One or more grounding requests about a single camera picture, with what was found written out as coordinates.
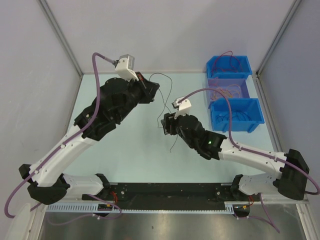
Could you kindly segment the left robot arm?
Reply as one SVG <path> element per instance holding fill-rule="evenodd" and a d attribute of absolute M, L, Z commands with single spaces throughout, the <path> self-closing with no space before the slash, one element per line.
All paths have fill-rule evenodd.
<path fill-rule="evenodd" d="M 92 104 L 75 118 L 73 126 L 51 153 L 35 164 L 20 166 L 21 177 L 29 183 L 30 197 L 44 205 L 63 198 L 107 199 L 111 184 L 102 173 L 72 176 L 65 174 L 64 170 L 86 149 L 115 130 L 138 104 L 153 102 L 159 87 L 158 83 L 141 74 L 138 80 L 108 79 L 98 89 Z"/>

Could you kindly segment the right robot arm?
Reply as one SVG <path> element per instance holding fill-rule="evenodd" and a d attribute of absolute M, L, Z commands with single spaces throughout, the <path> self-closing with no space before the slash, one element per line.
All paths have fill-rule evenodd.
<path fill-rule="evenodd" d="M 229 137 L 204 129 L 195 116 L 188 114 L 175 117 L 173 113 L 166 113 L 161 124 L 164 134 L 178 135 L 206 160 L 232 161 L 262 172 L 256 175 L 240 174 L 234 178 L 230 194 L 235 200 L 275 192 L 296 201 L 304 199 L 309 167 L 297 150 L 267 152 L 233 144 Z"/>

